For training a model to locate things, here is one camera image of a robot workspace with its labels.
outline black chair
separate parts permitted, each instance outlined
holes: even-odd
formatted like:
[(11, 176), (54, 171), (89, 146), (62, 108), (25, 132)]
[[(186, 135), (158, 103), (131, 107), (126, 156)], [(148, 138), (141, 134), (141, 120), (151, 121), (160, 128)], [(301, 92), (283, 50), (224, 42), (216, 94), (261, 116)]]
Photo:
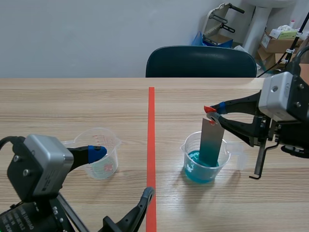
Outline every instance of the black chair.
[(256, 64), (250, 54), (229, 48), (161, 47), (150, 55), (146, 77), (256, 77)]

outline red tape line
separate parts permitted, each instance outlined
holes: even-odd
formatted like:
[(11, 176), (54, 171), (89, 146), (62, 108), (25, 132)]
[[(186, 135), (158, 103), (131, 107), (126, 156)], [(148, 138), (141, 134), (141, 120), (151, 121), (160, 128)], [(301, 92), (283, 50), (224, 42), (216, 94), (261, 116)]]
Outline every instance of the red tape line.
[[(149, 87), (147, 132), (147, 186), (155, 189), (155, 89)], [(156, 197), (146, 214), (146, 232), (156, 232)]]

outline red tip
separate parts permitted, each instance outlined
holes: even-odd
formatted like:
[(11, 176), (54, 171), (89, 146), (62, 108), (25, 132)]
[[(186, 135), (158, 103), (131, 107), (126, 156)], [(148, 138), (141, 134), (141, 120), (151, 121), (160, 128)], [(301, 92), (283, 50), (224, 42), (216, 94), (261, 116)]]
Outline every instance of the red tip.
[(209, 113), (209, 112), (217, 112), (217, 110), (211, 108), (211, 107), (208, 107), (208, 106), (204, 106), (204, 110), (205, 110), (205, 113)]

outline empty measuring cup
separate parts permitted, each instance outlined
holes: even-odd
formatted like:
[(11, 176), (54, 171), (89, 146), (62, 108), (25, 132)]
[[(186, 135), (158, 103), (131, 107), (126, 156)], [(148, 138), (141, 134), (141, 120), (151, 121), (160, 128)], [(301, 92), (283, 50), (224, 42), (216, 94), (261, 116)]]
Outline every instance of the empty measuring cup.
[(231, 155), (238, 155), (237, 169), (243, 170), (247, 156), (243, 153), (243, 146), (239, 143), (227, 143), (222, 140), (221, 149), (216, 167), (206, 167), (198, 163), (201, 132), (190, 134), (181, 146), (184, 152), (184, 171), (193, 181), (208, 183), (215, 179), (220, 170), (229, 161)]
[(110, 130), (105, 128), (92, 128), (78, 135), (74, 140), (63, 141), (64, 146), (76, 148), (80, 146), (103, 146), (107, 154), (100, 160), (83, 165), (87, 174), (95, 179), (110, 177), (118, 167), (117, 147), (121, 141)]

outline blue liquid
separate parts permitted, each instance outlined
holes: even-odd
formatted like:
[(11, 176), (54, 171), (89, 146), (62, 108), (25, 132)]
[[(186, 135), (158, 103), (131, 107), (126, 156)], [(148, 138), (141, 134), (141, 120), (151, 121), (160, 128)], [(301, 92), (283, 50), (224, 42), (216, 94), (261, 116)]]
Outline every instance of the blue liquid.
[[(199, 158), (199, 151), (192, 151), (189, 153), (189, 157), (196, 163), (204, 166), (204, 167), (209, 167), (209, 165), (201, 162), (198, 158)], [(189, 164), (187, 164), (187, 166), (189, 165), (189, 167), (185, 167), (184, 171), (187, 175), (187, 177), (197, 183), (203, 184), (203, 183), (208, 183), (211, 182), (212, 180), (214, 180), (215, 176), (217, 175), (217, 172), (219, 170), (213, 170), (213, 169), (203, 169), (201, 167), (198, 167), (196, 164), (194, 164), (193, 162), (189, 162)]]

